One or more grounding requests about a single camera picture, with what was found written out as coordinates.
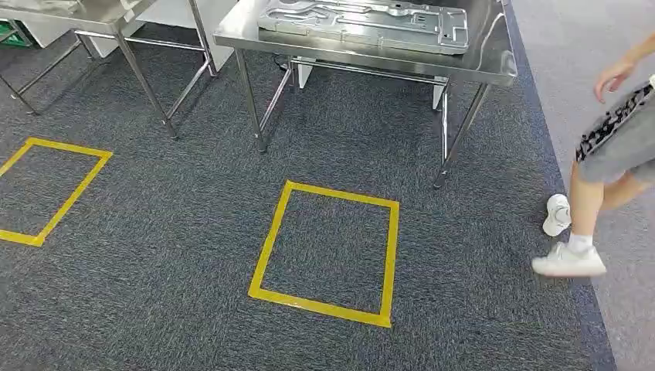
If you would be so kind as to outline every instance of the hand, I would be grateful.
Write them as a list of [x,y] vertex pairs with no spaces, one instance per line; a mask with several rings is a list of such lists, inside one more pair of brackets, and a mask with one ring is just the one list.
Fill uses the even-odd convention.
[[636,64],[630,60],[620,60],[614,66],[611,66],[607,70],[603,71],[598,80],[596,81],[596,86],[594,87],[594,94],[596,94],[596,99],[598,102],[605,104],[605,99],[602,97],[602,92],[605,90],[605,87],[609,83],[608,91],[614,92],[621,86],[621,83],[625,81],[630,75],[633,74]]

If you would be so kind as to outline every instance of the carpet floor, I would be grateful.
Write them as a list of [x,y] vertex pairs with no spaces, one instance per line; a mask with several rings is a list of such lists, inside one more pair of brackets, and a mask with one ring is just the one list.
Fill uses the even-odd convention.
[[[167,104],[201,63],[135,49]],[[16,53],[3,74],[24,81],[51,54]],[[262,110],[282,73],[246,56]],[[521,77],[494,88],[438,191],[439,116],[416,83],[315,70],[287,91],[265,155],[234,59],[183,104],[180,141],[117,53],[72,86],[86,60],[67,60],[28,95],[41,116],[0,97],[0,162],[31,136],[114,153],[41,248],[0,241],[0,369],[611,369],[602,321],[585,317],[589,282],[530,269],[563,185],[520,46],[517,60]],[[453,122],[474,88],[453,86]],[[30,150],[0,177],[0,228],[38,232],[92,160]],[[399,202],[391,328],[247,295],[287,180]],[[379,311],[388,225],[386,209],[294,191],[263,288]]]

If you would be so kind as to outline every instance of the shoe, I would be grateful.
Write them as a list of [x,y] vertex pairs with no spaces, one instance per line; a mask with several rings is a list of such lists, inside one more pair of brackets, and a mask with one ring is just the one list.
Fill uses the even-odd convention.
[[[568,199],[564,195],[553,195],[548,199],[546,208],[548,209],[548,217],[544,221],[544,232],[550,237],[559,236],[571,225],[571,217],[567,213],[571,209]],[[558,214],[560,217],[566,215],[565,220],[557,219]]]
[[549,277],[591,277],[607,272],[594,246],[574,253],[566,243],[557,243],[547,257],[532,260],[532,270]]

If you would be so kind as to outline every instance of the stainless steel table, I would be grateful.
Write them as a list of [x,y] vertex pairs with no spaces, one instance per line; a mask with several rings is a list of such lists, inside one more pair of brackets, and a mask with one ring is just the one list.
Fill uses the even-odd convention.
[[[0,76],[0,81],[12,92],[13,97],[22,101],[24,105],[31,110],[32,113],[36,113],[36,110],[32,107],[32,105],[28,103],[27,100],[23,97],[23,94],[30,87],[41,80],[41,78],[43,78],[50,70],[52,70],[80,46],[82,46],[87,51],[89,58],[97,61],[97,56],[92,53],[89,38],[97,37],[102,39],[114,39],[117,41],[120,50],[125,55],[125,58],[129,62],[137,79],[141,83],[141,86],[144,88],[148,99],[154,106],[155,110],[158,112],[161,118],[161,122],[168,129],[168,133],[173,138],[177,138],[175,127],[171,123],[173,115],[179,108],[180,104],[182,104],[182,101],[184,101],[184,99],[187,97],[189,91],[191,91],[200,76],[202,76],[202,74],[205,72],[205,70],[209,70],[209,74],[213,77],[217,75],[217,72],[212,61],[212,54],[209,52],[209,43],[205,36],[205,30],[195,0],[188,0],[188,3],[195,19],[200,46],[182,43],[171,43],[168,41],[153,39],[139,39],[134,37],[125,37],[123,35],[123,30],[132,22],[136,22],[136,18],[155,2],[156,0],[83,0],[81,2],[82,5],[72,14],[68,12],[36,11],[31,9],[12,8],[0,5],[0,18],[26,22],[63,22],[64,24],[69,25],[70,29],[74,30],[76,36],[76,42],[68,50],[66,50],[66,52],[64,52],[61,56],[49,64],[44,71],[42,71],[34,79],[30,80],[24,86],[20,88],[14,88],[4,78],[2,78],[2,76]],[[154,95],[150,84],[143,74],[143,71],[139,67],[134,56],[134,52],[132,51],[132,48],[130,48],[129,43],[146,43],[177,49],[195,50],[202,52],[205,57],[205,62],[198,69],[191,82],[189,82],[187,87],[182,91],[182,95],[176,100],[170,109],[165,111],[160,101]]]
[[[308,38],[306,36],[266,31],[257,25],[257,19],[268,0],[241,0],[223,19],[214,32],[214,42],[220,46],[231,46],[246,89],[248,107],[257,149],[266,151],[266,140],[262,131],[270,119],[277,101],[291,79],[295,81],[296,65],[326,67],[356,73],[367,73],[380,77],[429,83],[440,90],[442,111],[441,137],[442,153],[435,187],[443,185],[450,171],[457,149],[473,123],[490,85],[511,85],[517,69],[504,7],[501,0],[444,0],[438,5],[467,10],[470,47],[462,56],[445,56],[414,52],[403,49],[380,48],[358,43],[346,43],[332,39]],[[244,49],[259,50],[288,56],[289,69],[284,75],[270,106],[262,119],[256,112],[253,92]],[[461,124],[452,144],[448,138],[448,84],[452,79],[477,82],[480,87]]]

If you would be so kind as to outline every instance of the patterned shorts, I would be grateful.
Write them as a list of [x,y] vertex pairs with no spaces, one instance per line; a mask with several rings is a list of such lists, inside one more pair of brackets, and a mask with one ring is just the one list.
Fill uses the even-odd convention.
[[655,89],[650,83],[622,97],[594,123],[575,159],[587,182],[610,182],[624,172],[655,182]]

